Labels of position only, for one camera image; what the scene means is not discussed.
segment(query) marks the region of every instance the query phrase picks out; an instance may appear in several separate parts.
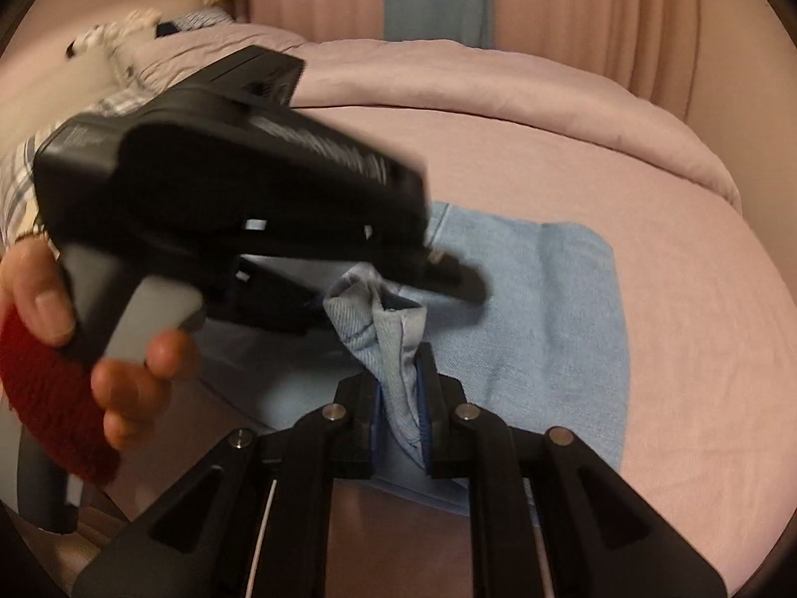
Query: pillow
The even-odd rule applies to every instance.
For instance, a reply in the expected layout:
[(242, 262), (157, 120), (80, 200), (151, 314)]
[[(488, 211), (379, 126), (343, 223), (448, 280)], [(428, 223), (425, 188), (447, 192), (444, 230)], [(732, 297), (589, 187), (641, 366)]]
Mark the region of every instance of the pillow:
[[(121, 116), (137, 110), (152, 98), (151, 92), (131, 88), (100, 99), (84, 111), (103, 116)], [(5, 253), (17, 237), (31, 231), (37, 222), (38, 206), (31, 179), (33, 158), (41, 144), (61, 123), (49, 123), (5, 157), (0, 157), (0, 254)]]
[(178, 31), (195, 31), (205, 27), (215, 27), (219, 24), (233, 24), (235, 20), (227, 11), (220, 7), (210, 6), (181, 15), (170, 20)]
[(161, 93), (210, 63), (243, 47), (258, 45), (288, 51), (307, 43), (299, 34), (264, 24), (232, 23), (166, 35), (120, 49), (129, 56), (133, 78), (141, 87)]

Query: metal pin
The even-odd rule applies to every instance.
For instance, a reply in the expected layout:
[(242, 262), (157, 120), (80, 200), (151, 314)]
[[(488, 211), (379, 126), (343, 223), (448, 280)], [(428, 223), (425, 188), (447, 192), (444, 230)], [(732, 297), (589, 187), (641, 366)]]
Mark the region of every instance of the metal pin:
[(346, 416), (346, 407), (338, 403), (328, 404), (321, 410), (321, 415), (329, 421), (341, 420)]
[(453, 412), (459, 417), (461, 420), (476, 420), (481, 413), (481, 409), (476, 405), (472, 405), (471, 403), (464, 403), (457, 407)]
[(235, 449), (245, 449), (254, 441), (254, 433), (250, 430), (236, 430), (230, 434), (230, 445)]
[(575, 438), (573, 432), (566, 427), (554, 427), (548, 432), (548, 437), (551, 441), (556, 443), (556, 445), (560, 445), (561, 447), (570, 445)]

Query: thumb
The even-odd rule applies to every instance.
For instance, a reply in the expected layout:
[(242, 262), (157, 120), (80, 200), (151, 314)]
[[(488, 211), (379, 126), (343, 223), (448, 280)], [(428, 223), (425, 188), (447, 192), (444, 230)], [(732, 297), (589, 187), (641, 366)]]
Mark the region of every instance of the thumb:
[(63, 346), (75, 328), (72, 303), (43, 238), (27, 238), (0, 261), (0, 307), (14, 305), (25, 327), (49, 346)]

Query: device handle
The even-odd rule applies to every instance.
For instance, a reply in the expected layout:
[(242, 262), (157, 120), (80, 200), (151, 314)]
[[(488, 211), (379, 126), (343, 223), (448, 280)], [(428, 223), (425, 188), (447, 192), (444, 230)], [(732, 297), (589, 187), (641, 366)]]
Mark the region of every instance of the device handle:
[[(61, 350), (91, 371), (100, 357), (144, 362), (154, 335), (169, 327), (196, 329), (202, 294), (189, 285), (145, 277), (112, 255), (68, 245), (58, 257), (77, 327)], [(54, 463), (15, 413), (0, 403), (0, 500), (51, 533), (77, 529), (85, 487)]]

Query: fingernail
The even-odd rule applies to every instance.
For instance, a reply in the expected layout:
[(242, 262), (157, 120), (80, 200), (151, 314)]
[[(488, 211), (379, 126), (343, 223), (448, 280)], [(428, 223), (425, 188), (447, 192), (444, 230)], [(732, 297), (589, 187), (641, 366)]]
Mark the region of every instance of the fingernail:
[(56, 290), (48, 290), (36, 297), (41, 327), (53, 341), (64, 339), (72, 334), (75, 319), (69, 301)]

